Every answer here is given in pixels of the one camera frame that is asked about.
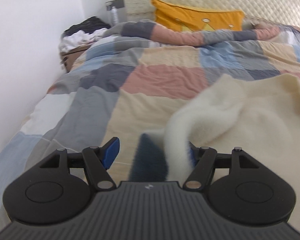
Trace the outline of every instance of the brown nightstand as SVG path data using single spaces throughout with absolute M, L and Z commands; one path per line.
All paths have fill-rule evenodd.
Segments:
M 60 54 L 61 58 L 62 58 L 62 62 L 65 65 L 68 72 L 71 70 L 72 65 L 75 62 L 75 60 L 78 57 L 80 57 L 81 54 L 84 53 L 87 49 L 89 49 L 93 43 L 94 42 L 89 43 L 87 45 L 80 46 L 80 47 L 75 48 L 75 49 L 72 49 L 68 53 L 61 53 Z

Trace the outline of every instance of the blanket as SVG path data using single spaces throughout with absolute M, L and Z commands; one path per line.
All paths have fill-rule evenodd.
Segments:
M 120 153 L 109 170 L 119 183 L 128 179 L 140 135 L 164 127 L 223 74 L 245 81 L 282 73 L 300 78 L 300 32 L 261 30 L 265 35 L 174 33 L 149 21 L 108 30 L 52 85 L 0 153 L 0 230 L 9 222 L 2 206 L 6 186 L 55 149 L 80 152 L 119 137 Z M 274 30 L 276 42 L 258 40 L 275 38 Z
M 163 130 L 141 136 L 131 176 L 182 185 L 194 168 L 189 141 L 222 153 L 240 146 L 288 182 L 297 195 L 289 223 L 300 231 L 300 79 L 284 74 L 247 82 L 224 75 L 175 112 Z M 149 160 L 153 154 L 155 161 Z M 217 170 L 214 179 L 222 175 Z

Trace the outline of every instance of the ribbed gray panel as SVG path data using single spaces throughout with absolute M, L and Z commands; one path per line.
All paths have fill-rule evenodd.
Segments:
M 199 193 L 176 182 L 123 182 L 98 193 L 84 212 L 53 226 L 11 223 L 0 240 L 300 240 L 285 223 L 249 228 L 220 217 Z

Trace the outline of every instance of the silver screw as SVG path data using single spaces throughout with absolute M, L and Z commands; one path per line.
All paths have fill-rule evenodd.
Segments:
M 196 180 L 190 180 L 190 181 L 187 181 L 186 187 L 191 188 L 191 189 L 197 189 L 197 188 L 201 187 L 201 183 Z
M 103 180 L 103 181 L 100 181 L 98 184 L 97 184 L 98 188 L 101 188 L 101 189 L 110 189 L 113 187 L 113 183 L 109 180 Z

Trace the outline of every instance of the white bottle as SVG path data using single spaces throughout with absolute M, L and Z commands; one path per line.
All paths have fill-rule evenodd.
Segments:
M 111 21 L 112 26 L 115 26 L 119 23 L 119 16 L 118 16 L 117 8 L 115 6 L 112 6 L 110 13 L 111 13 L 111 17 L 112 17 L 112 21 Z

